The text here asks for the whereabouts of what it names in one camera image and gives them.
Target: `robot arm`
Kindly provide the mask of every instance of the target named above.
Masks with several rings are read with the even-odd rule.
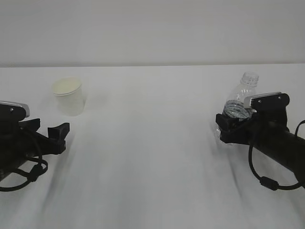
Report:
[[[305,188],[305,140],[287,128],[286,106],[290,99],[287,94],[270,93],[247,97],[245,108],[254,109],[250,119],[240,121],[223,114],[216,115],[221,130],[220,139],[225,143],[249,145],[249,166],[260,183],[271,190],[293,190]],[[292,186],[281,186],[276,181],[260,177],[252,163],[252,149],[256,148],[295,174],[299,181]]]
[[[0,181],[10,173],[27,179],[19,186],[0,187],[0,191],[15,191],[36,181],[48,169],[48,163],[42,156],[61,154],[66,149],[69,123],[48,128],[49,137],[45,137],[37,133],[40,119],[21,122],[29,116],[30,110],[26,104],[0,101]],[[26,161],[37,163],[29,173],[18,169]]]

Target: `table surface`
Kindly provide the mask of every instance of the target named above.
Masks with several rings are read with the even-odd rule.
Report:
[[[0,68],[1,100],[27,103],[48,126],[70,122],[67,150],[48,172],[0,193],[3,229],[302,229],[305,191],[270,191],[253,177],[247,147],[215,141],[215,114],[244,72],[257,92],[286,92],[288,127],[305,119],[305,64]],[[51,84],[76,76],[84,112],[62,115]],[[305,137],[305,129],[300,130]],[[294,175],[254,151],[261,175]],[[26,163],[24,169],[33,164]],[[23,179],[10,175],[1,186]]]

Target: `plastic bottle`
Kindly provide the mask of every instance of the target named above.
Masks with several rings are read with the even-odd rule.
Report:
[[[255,95],[259,75],[252,72],[245,72],[240,84],[231,92],[225,105],[223,114],[231,118],[239,118],[241,121],[250,118],[251,109],[244,108],[244,99],[248,96]],[[220,138],[220,129],[216,128],[216,138]]]

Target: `black cable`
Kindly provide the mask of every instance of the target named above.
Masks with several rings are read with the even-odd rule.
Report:
[[[31,171],[29,173],[25,172],[25,171],[23,171],[19,168],[6,169],[6,172],[19,174],[19,175],[25,177],[27,180],[24,183],[22,183],[21,185],[18,185],[18,186],[0,187],[0,192],[12,192],[12,191],[22,189],[25,186],[27,186],[29,183],[36,181],[39,176],[41,176],[42,174],[44,174],[48,170],[48,163],[45,160],[42,159],[41,148],[40,148],[37,140],[27,130],[23,129],[23,133],[31,139],[31,141],[35,145],[36,152],[37,152],[37,155],[38,155],[38,158],[26,157],[26,159],[29,160],[29,161],[32,161],[32,162],[37,162],[37,164],[33,166],[33,168],[31,169]]]
[[[300,122],[300,124],[297,126],[296,130],[295,130],[295,137],[297,137],[297,133],[299,130],[300,125],[305,124],[305,120],[303,120],[302,122]],[[305,184],[305,179],[303,181],[297,182],[294,185],[289,185],[289,186],[282,186],[279,185],[277,181],[270,179],[268,177],[261,177],[258,175],[258,173],[256,172],[256,170],[254,169],[253,166],[253,162],[252,162],[252,151],[253,151],[253,147],[254,147],[254,143],[256,140],[257,135],[259,134],[259,132],[261,131],[261,128],[258,128],[257,132],[254,134],[253,139],[249,145],[249,153],[248,153],[248,160],[249,160],[249,166],[250,166],[250,170],[252,171],[253,175],[260,181],[261,185],[276,191],[278,189],[280,190],[294,190],[297,189],[301,186],[303,186]]]

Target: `paper cup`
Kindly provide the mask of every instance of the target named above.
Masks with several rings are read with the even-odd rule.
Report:
[[[52,85],[53,94],[58,101],[58,108],[68,116],[76,116],[84,109],[81,93],[81,81],[78,78],[64,78]]]

